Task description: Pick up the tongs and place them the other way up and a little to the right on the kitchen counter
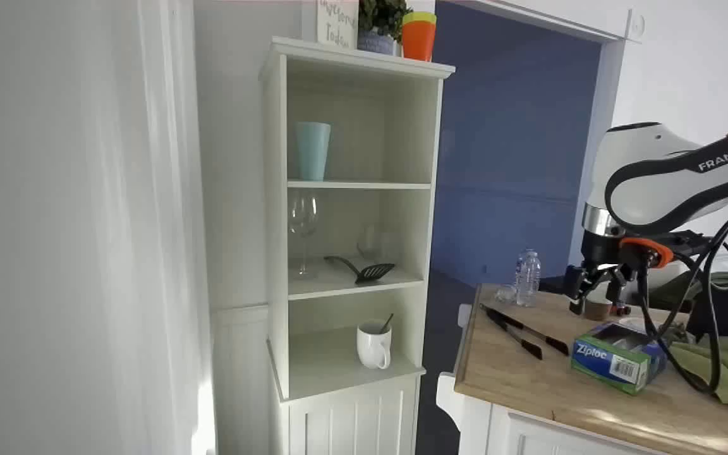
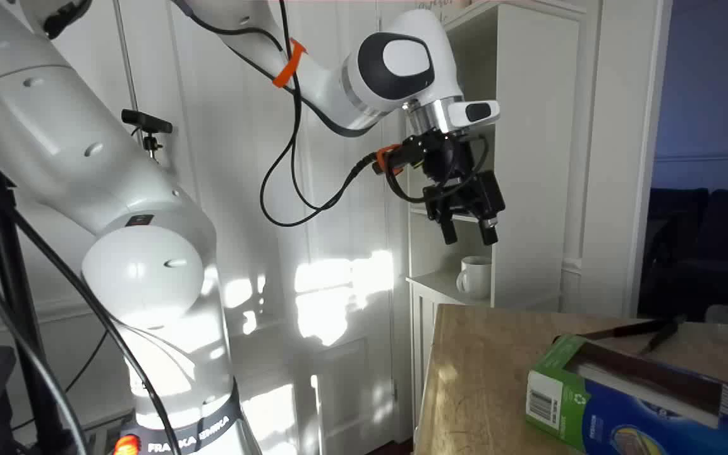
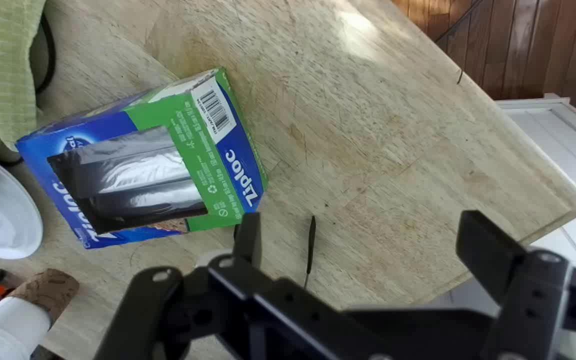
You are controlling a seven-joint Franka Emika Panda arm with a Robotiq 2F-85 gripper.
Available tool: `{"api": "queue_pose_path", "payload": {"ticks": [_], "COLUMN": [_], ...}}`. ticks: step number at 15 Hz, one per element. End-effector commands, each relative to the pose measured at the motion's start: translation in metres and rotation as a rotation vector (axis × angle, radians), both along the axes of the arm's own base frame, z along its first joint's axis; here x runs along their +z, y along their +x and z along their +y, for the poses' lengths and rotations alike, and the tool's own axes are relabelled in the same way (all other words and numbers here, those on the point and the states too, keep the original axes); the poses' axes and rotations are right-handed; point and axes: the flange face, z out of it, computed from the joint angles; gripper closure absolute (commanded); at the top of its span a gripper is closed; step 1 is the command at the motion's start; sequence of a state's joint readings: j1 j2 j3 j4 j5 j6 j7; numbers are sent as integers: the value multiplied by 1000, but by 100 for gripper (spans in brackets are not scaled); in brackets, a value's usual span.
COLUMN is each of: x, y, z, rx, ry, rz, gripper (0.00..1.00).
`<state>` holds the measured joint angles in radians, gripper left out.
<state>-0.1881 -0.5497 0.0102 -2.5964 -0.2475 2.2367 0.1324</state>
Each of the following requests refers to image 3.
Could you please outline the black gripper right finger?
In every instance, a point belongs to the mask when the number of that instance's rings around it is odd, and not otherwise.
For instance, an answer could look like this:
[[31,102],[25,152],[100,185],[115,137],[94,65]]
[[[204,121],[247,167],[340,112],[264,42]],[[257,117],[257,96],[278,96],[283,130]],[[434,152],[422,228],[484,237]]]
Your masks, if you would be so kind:
[[526,251],[481,210],[464,210],[457,255],[484,288],[507,288]]

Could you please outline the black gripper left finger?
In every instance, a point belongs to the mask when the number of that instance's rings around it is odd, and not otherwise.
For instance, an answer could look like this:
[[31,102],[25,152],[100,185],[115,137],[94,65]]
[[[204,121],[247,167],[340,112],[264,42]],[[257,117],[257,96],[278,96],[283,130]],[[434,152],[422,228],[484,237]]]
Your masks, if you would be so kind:
[[263,224],[260,214],[250,213],[234,233],[234,257],[258,267],[263,263]]

